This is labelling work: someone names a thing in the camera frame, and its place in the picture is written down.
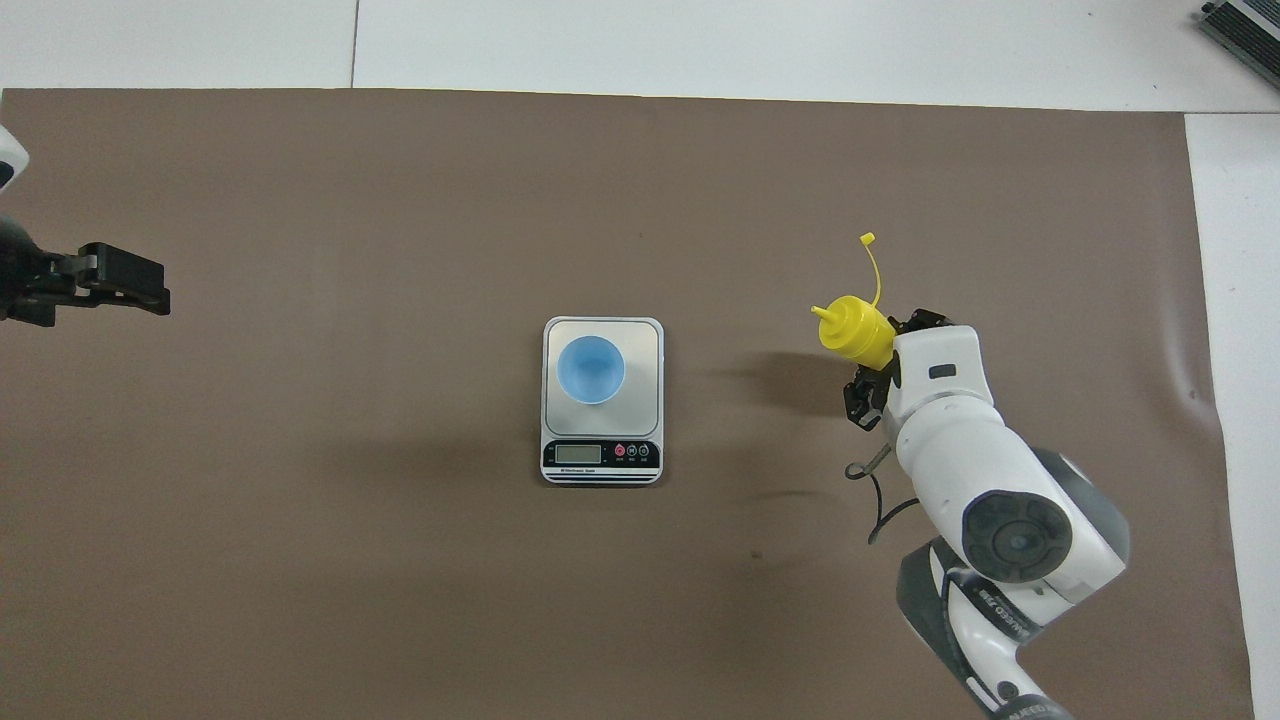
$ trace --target gray device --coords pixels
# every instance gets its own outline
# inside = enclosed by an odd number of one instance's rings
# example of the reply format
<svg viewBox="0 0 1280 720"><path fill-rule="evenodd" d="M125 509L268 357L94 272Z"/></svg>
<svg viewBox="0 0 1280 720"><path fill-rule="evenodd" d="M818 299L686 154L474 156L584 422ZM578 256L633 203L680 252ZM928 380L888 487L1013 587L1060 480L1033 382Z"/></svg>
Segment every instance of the gray device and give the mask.
<svg viewBox="0 0 1280 720"><path fill-rule="evenodd" d="M1222 0L1201 6L1199 28L1280 88L1280 0Z"/></svg>

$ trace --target blue cup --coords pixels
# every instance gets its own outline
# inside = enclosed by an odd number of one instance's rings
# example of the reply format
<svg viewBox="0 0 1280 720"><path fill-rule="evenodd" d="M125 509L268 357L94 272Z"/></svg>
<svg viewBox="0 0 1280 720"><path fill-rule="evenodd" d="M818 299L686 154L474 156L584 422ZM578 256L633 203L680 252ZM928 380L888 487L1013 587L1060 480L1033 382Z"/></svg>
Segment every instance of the blue cup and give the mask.
<svg viewBox="0 0 1280 720"><path fill-rule="evenodd" d="M556 363L556 379L564 393L584 405L599 405L617 395L626 375L622 352L594 334L566 345Z"/></svg>

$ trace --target white floor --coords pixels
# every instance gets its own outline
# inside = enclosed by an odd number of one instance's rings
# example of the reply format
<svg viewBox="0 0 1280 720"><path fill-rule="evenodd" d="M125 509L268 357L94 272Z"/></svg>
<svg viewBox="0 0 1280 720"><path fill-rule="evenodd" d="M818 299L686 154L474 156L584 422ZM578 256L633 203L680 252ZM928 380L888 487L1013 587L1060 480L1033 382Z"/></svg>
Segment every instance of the white floor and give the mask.
<svg viewBox="0 0 1280 720"><path fill-rule="evenodd" d="M438 87L1188 113L1257 716L1280 720L1280 91L1199 0L0 0L0 87Z"/></svg>

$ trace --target brown mat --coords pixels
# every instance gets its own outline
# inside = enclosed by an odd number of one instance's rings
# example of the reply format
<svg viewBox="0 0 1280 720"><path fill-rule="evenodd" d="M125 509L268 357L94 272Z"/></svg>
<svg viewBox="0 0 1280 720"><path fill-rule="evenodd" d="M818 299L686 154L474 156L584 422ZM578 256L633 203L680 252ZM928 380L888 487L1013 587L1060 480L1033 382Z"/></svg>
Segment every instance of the brown mat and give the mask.
<svg viewBox="0 0 1280 720"><path fill-rule="evenodd" d="M173 315L0 325L5 717L978 717L899 616L812 302L973 324L1134 564L1024 653L1252 715L1183 122L467 92L9 91L46 250ZM668 470L544 484L557 314L667 328ZM910 493L887 474L890 502Z"/></svg>

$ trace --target bottle nozzle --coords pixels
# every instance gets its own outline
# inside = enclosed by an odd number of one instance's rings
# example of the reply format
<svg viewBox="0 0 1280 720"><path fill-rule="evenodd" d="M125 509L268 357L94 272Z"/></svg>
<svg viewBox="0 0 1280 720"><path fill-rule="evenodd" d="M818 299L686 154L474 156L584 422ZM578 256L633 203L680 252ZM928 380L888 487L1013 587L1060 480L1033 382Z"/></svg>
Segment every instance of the bottle nozzle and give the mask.
<svg viewBox="0 0 1280 720"><path fill-rule="evenodd" d="M809 307L809 311L813 313L814 315L818 315L823 320L831 320L832 323L840 320L840 315L832 313L831 310L827 310L826 307L819 307L818 305Z"/></svg>

